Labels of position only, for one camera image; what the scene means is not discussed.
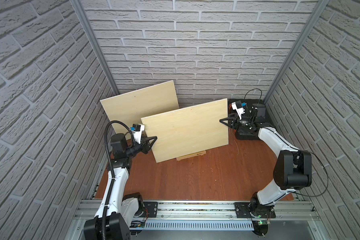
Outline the plywood board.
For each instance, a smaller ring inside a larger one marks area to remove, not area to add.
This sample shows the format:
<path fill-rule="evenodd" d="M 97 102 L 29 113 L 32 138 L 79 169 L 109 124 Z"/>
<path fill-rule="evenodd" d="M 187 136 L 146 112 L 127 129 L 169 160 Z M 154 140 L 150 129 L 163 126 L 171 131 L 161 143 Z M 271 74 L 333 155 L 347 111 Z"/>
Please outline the plywood board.
<path fill-rule="evenodd" d="M 179 108 L 173 81 L 135 90 L 101 100 L 110 121 L 120 121 L 131 127 L 141 124 L 142 118 Z"/>
<path fill-rule="evenodd" d="M 228 100 L 181 108 L 141 118 L 147 136 L 158 139 L 152 147 L 157 163 L 229 144 Z"/>

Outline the wooden easel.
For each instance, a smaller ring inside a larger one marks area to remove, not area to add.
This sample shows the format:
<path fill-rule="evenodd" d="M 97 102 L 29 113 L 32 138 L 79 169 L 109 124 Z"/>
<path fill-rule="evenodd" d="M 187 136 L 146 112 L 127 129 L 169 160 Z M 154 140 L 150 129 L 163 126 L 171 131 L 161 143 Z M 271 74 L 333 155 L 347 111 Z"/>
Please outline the wooden easel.
<path fill-rule="evenodd" d="M 185 156 L 181 156 L 176 158 L 177 161 L 181 161 L 181 160 L 185 160 L 185 159 L 189 159 L 189 158 L 194 158 L 194 157 L 198 157 L 198 156 L 203 156 L 206 154 L 206 151 L 200 151 L 197 153 L 193 153 L 193 154 L 189 154 L 189 155 L 185 155 Z"/>

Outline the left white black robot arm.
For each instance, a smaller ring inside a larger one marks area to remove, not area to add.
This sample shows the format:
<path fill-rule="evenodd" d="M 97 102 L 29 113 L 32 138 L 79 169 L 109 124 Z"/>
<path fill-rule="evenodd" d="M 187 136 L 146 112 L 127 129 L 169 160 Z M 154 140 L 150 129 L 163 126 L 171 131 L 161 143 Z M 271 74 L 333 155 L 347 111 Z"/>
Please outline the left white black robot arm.
<path fill-rule="evenodd" d="M 140 193 L 124 195 L 132 167 L 132 158 L 147 154 L 158 138 L 141 136 L 139 143 L 128 145 L 124 134 L 111 137 L 113 159 L 109 161 L 106 191 L 101 205 L 91 220 L 84 225 L 86 240 L 129 240 L 130 226 L 135 214 L 144 212 Z"/>

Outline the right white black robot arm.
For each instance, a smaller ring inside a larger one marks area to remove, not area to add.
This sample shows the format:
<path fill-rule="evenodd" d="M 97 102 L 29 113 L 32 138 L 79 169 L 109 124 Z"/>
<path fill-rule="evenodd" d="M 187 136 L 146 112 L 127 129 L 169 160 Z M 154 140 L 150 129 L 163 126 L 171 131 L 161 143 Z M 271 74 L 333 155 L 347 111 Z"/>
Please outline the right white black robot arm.
<path fill-rule="evenodd" d="M 263 141 L 277 157 L 273 179 L 251 198 L 249 209 L 253 214 L 260 209 L 271 209 L 278 200 L 311 185 L 311 153 L 293 146 L 266 121 L 263 104 L 230 103 L 228 117 L 220 119 L 220 123 L 233 129 L 238 140 Z"/>

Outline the black plastic tool case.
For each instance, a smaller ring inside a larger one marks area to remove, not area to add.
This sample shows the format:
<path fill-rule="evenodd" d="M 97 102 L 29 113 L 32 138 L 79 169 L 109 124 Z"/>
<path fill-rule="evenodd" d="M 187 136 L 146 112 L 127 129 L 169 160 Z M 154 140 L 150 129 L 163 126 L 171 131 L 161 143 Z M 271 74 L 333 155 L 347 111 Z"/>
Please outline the black plastic tool case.
<path fill-rule="evenodd" d="M 242 103 L 246 103 L 245 106 L 245 114 L 242 118 L 247 118 L 252 123 L 252 130 L 243 131 L 242 129 L 235 132 L 235 137 L 238 140 L 259 140 L 258 133 L 260 128 L 263 127 L 275 127 L 266 106 L 262 100 L 235 100 L 241 101 Z M 235 110 L 232 109 L 231 103 L 229 104 L 228 117 L 233 117 L 234 119 L 239 119 Z"/>

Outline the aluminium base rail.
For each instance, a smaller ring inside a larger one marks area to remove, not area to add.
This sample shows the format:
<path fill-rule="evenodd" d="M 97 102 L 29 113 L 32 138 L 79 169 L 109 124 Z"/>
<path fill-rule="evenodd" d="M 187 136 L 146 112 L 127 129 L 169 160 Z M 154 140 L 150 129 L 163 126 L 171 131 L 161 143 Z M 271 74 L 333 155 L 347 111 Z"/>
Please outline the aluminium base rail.
<path fill-rule="evenodd" d="M 131 240 L 153 234 L 223 234 L 243 232 L 251 239 L 327 240 L 316 208 L 309 201 L 278 201 L 252 211 L 250 202 L 147 200 L 134 218 Z"/>

